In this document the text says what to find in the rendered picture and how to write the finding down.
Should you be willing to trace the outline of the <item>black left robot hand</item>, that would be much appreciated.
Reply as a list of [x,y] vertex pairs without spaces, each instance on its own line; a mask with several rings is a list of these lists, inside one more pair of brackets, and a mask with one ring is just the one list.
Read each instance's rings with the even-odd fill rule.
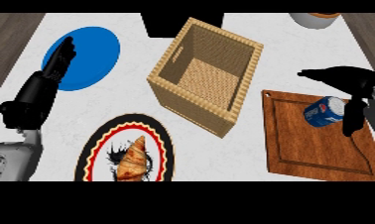
[[13,101],[0,104],[8,129],[37,130],[44,124],[71,61],[77,56],[74,38],[67,37],[56,47],[44,68],[33,73]]

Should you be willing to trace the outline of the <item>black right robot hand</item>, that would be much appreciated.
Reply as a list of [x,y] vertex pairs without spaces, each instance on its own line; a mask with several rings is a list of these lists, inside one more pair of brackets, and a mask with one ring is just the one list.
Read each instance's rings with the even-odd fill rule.
[[304,69],[297,75],[324,82],[352,96],[343,116],[343,134],[350,137],[363,128],[363,110],[368,107],[363,98],[375,99],[375,71],[355,66],[334,66]]

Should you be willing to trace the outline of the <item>blue soda can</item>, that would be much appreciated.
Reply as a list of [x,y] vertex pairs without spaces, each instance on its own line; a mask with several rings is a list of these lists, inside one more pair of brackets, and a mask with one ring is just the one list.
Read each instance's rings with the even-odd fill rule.
[[306,122],[313,127],[325,127],[343,120],[344,101],[334,96],[325,96],[312,103],[303,111]]

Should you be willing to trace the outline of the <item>brown wooden cutting board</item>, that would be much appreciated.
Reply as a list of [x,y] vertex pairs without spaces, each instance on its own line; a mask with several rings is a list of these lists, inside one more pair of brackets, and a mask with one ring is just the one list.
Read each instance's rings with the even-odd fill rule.
[[350,137],[343,122],[315,128],[304,108],[319,96],[263,91],[269,172],[322,180],[375,181],[375,139],[368,124]]

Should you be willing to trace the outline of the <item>square wicker basket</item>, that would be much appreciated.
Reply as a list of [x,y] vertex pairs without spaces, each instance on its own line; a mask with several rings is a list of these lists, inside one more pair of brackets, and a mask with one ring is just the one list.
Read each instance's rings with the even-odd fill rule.
[[236,125],[263,49],[192,18],[148,75],[161,106],[217,137]]

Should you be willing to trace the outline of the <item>blue round plate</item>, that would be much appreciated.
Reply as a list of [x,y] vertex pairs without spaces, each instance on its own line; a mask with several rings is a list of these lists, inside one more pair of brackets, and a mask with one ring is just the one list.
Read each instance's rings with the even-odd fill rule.
[[120,41],[109,29],[96,26],[81,27],[55,41],[42,66],[46,66],[53,51],[67,37],[74,38],[77,56],[71,61],[59,89],[75,91],[95,85],[109,74],[120,57]]

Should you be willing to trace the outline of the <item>white round pot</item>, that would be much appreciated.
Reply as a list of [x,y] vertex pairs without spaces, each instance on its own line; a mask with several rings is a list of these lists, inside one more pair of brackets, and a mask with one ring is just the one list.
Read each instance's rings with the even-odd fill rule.
[[325,29],[331,26],[335,19],[338,18],[338,13],[291,13],[290,14],[294,21],[309,29]]

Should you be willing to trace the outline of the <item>black red patterned plate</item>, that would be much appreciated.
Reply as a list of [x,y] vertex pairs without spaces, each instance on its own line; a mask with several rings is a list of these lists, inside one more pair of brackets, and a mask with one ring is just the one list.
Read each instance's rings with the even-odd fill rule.
[[[126,154],[143,147],[135,177],[121,178],[135,164]],[[126,114],[111,119],[95,131],[75,169],[75,181],[170,181],[174,174],[174,147],[163,124],[148,115]]]

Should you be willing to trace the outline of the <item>brown croissant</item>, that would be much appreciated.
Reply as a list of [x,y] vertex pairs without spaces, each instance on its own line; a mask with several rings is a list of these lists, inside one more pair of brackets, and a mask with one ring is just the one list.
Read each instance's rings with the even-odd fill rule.
[[118,181],[142,181],[146,175],[145,137],[140,136],[130,145],[117,167]]

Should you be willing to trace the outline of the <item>black appliance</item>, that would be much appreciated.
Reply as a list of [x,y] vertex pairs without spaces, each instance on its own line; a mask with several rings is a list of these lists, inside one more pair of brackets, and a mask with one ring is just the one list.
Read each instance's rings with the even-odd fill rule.
[[174,38],[189,18],[211,24],[223,25],[223,13],[142,13],[140,14],[149,38]]

